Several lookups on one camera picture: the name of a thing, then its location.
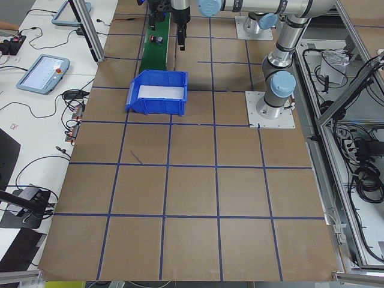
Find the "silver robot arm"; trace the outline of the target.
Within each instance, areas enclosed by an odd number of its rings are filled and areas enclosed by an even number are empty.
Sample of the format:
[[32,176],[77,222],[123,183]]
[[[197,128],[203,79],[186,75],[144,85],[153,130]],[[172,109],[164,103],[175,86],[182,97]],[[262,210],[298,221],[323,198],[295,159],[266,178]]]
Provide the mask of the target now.
[[[171,13],[172,21],[177,25],[177,31],[186,36],[187,23],[190,21],[190,1],[147,1],[149,8],[149,25],[155,30],[157,22],[163,22],[166,14]],[[199,11],[205,17],[213,17],[220,11],[224,11],[227,1],[197,1]],[[250,24],[245,25],[245,29],[252,27],[253,24],[260,29],[269,29],[277,22],[276,13],[260,13],[255,11],[248,12]]]
[[214,17],[221,11],[252,12],[263,17],[285,15],[275,49],[265,58],[264,70],[284,71],[292,64],[292,53],[311,19],[329,11],[335,1],[198,1],[201,15]]

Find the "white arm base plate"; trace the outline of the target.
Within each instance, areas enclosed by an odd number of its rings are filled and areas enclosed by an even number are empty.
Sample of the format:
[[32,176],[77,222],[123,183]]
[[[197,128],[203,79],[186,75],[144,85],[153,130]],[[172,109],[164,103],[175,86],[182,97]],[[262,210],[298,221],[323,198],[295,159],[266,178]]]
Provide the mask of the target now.
[[262,29],[259,26],[261,15],[256,15],[253,19],[249,16],[236,16],[236,33],[239,40],[272,41],[272,29]]
[[286,100],[283,107],[273,108],[265,103],[263,91],[246,91],[248,123],[250,128],[295,129],[292,109]]

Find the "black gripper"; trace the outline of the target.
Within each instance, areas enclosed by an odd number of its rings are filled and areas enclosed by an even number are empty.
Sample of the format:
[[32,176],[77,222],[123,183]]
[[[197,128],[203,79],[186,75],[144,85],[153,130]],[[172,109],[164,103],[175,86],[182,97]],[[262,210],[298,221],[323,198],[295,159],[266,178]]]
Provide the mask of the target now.
[[165,21],[166,14],[170,8],[168,0],[147,0],[149,8],[149,26],[152,30],[156,29],[157,22]]
[[185,50],[185,35],[187,34],[187,23],[191,19],[190,7],[185,9],[177,10],[175,8],[171,9],[172,20],[176,23],[178,28],[178,46],[180,50]]

